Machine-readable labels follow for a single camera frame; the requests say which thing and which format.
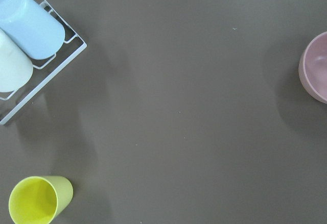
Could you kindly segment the small pink bowl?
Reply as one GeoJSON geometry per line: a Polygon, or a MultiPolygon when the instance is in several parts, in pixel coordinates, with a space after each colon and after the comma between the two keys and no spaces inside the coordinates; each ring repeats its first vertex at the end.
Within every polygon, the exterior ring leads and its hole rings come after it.
{"type": "Polygon", "coordinates": [[[298,66],[300,82],[314,99],[326,103],[326,32],[316,36],[305,48],[298,66]]]}

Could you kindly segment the yellow plastic cup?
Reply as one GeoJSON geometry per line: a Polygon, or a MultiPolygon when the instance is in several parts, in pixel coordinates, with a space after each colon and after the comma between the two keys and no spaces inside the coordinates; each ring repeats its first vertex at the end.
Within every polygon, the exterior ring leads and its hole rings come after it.
{"type": "Polygon", "coordinates": [[[10,216],[14,223],[51,223],[70,204],[73,193],[65,177],[27,177],[10,194],[10,216]]]}

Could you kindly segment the blue plastic cup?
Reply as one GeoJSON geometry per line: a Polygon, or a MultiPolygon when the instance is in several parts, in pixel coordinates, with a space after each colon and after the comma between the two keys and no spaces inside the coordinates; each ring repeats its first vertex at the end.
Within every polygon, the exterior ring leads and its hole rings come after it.
{"type": "Polygon", "coordinates": [[[1,29],[36,60],[53,56],[65,39],[63,25],[34,0],[1,0],[1,29]]]}

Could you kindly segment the white plastic cup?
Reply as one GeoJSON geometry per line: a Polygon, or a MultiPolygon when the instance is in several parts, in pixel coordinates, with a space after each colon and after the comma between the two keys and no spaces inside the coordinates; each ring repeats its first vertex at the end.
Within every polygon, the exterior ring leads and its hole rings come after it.
{"type": "Polygon", "coordinates": [[[1,30],[1,92],[24,86],[32,77],[33,64],[13,40],[1,30]]]}

